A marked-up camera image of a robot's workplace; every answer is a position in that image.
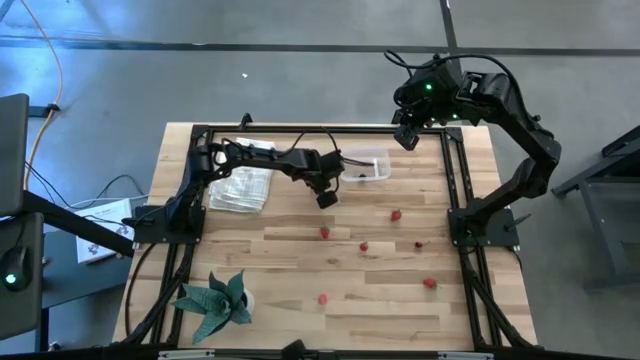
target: clear plastic container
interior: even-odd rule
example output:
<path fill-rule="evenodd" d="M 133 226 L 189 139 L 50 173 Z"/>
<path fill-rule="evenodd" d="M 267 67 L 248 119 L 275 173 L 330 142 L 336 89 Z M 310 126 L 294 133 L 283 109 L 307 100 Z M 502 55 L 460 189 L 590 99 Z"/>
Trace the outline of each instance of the clear plastic container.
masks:
<path fill-rule="evenodd" d="M 342 150 L 342 157 L 347 158 L 340 175 L 344 181 L 380 181 L 391 176 L 389 151 L 385 148 Z M 349 159 L 362 164 L 354 164 Z"/>

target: artificial plant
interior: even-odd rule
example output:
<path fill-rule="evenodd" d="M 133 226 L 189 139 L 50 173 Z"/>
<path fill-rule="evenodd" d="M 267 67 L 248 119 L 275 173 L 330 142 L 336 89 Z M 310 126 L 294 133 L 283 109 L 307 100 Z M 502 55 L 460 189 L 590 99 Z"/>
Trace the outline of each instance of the artificial plant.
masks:
<path fill-rule="evenodd" d="M 251 314 L 247 311 L 242 295 L 244 270 L 234 275 L 229 284 L 209 274 L 209 287 L 182 284 L 187 296 L 176 300 L 172 305 L 184 311 L 204 315 L 202 323 L 193 334 L 193 343 L 197 344 L 207 336 L 222 329 L 229 320 L 236 324 L 250 324 Z"/>

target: gray floor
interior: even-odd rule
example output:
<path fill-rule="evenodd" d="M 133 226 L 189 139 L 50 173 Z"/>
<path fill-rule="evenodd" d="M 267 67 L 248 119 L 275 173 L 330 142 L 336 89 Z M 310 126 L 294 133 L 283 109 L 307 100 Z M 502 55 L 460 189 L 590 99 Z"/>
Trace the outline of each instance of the gray floor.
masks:
<path fill-rule="evenodd" d="M 437 0 L 236 0 L 101 2 L 31 0 L 52 36 L 242 44 L 447 44 Z M 633 0 L 449 0 L 460 46 L 639 49 Z M 38 36 L 16 2 L 0 36 Z M 47 131 L 36 168 L 69 201 L 93 197 L 120 173 L 149 188 L 168 121 L 388 123 L 391 95 L 406 74 L 370 53 L 58 51 L 64 111 Z M 407 55 L 417 63 L 429 54 Z M 551 184 L 597 160 L 599 149 L 637 126 L 638 57 L 500 57 L 516 74 L 529 110 L 563 145 Z M 464 61 L 474 70 L 494 69 Z M 50 102 L 57 72 L 46 48 L 0 48 L 0 95 L 25 92 Z M 32 140 L 41 121 L 29 123 Z M 524 158 L 499 129 L 492 140 L 500 175 Z M 43 193 L 36 182 L 35 192 Z M 133 195 L 120 184 L 110 195 Z M 582 200 L 570 194 L 519 201 L 533 213 L 519 227 L 524 277 L 541 345 L 637 358 L 640 290 L 587 295 L 582 282 L 603 274 L 602 250 Z M 108 344 L 122 290 L 52 310 L 51 339 Z M 29 351 L 33 334 L 0 342 L 0 353 Z"/>

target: wooden table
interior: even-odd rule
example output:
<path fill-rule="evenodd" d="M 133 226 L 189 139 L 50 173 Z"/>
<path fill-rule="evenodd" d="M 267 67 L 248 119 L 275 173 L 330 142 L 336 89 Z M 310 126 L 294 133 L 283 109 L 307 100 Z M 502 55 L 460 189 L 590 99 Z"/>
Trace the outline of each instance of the wooden table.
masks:
<path fill-rule="evenodd" d="M 150 204 L 164 204 L 176 193 L 192 125 L 167 124 Z M 489 131 L 464 127 L 463 134 L 475 194 L 484 196 L 500 184 Z M 224 136 L 273 141 L 278 149 L 285 149 L 297 134 Z M 256 308 L 252 324 L 229 323 L 198 346 L 281 349 L 302 339 L 315 349 L 472 349 L 459 257 L 448 238 L 450 203 L 439 137 L 422 136 L 413 152 L 403 150 L 391 135 L 335 134 L 335 138 L 342 149 L 388 148 L 391 177 L 366 184 L 342 181 L 340 203 L 320 210 L 304 183 L 293 183 L 276 172 L 259 215 L 209 210 L 189 282 L 207 286 L 210 271 L 226 282 L 246 269 L 245 285 L 255 296 Z M 326 134 L 305 135 L 298 147 L 320 153 L 333 149 Z M 459 176 L 455 146 L 450 148 Z M 464 206 L 463 193 L 458 196 Z M 394 209 L 403 211 L 398 222 L 390 221 Z M 321 239 L 320 227 L 331 229 L 330 239 Z M 369 242 L 364 254 L 359 250 L 363 241 Z M 425 246 L 416 251 L 415 241 Z M 141 267 L 130 304 L 132 326 L 158 296 L 166 252 L 167 246 L 156 246 Z M 514 255 L 499 248 L 486 252 L 497 303 L 521 334 L 535 343 Z M 426 277 L 437 279 L 436 289 L 422 285 Z M 325 306 L 317 302 L 320 294 L 328 296 Z M 123 309 L 114 340 L 125 337 Z M 168 306 L 163 340 L 172 315 L 173 307 Z M 480 316 L 483 334 L 489 339 L 483 308 Z M 185 313 L 180 346 L 192 346 L 201 318 Z"/>

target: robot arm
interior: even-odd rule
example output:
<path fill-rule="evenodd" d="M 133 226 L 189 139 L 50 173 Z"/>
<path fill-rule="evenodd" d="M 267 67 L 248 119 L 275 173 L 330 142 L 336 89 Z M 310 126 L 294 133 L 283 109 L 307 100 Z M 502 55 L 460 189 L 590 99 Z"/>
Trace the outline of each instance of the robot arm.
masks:
<path fill-rule="evenodd" d="M 394 122 L 399 123 L 394 137 L 406 150 L 415 148 L 422 127 L 466 119 L 474 126 L 485 120 L 502 127 L 529 155 L 511 180 L 485 198 L 470 201 L 467 208 L 452 209 L 454 240 L 484 236 L 493 214 L 521 197 L 535 198 L 546 193 L 561 152 L 553 134 L 540 126 L 540 117 L 526 111 L 517 81 L 504 65 L 490 58 L 505 73 L 460 74 L 452 60 L 463 57 L 478 56 L 441 59 L 436 55 L 420 66 L 398 63 L 387 56 L 400 66 L 417 69 L 394 94 L 394 101 L 400 106 L 394 116 Z"/>
<path fill-rule="evenodd" d="M 177 194 L 163 206 L 141 206 L 135 209 L 135 218 L 123 219 L 136 230 L 136 242 L 197 243 L 206 213 L 201 205 L 205 188 L 213 181 L 229 177 L 233 169 L 241 166 L 278 170 L 293 181 L 302 180 L 315 192 L 322 209 L 338 201 L 337 188 L 329 190 L 331 180 L 344 171 L 337 146 L 334 151 L 320 155 L 314 149 L 292 147 L 278 151 L 243 146 L 228 139 L 216 143 L 213 136 L 208 126 L 194 126 Z"/>

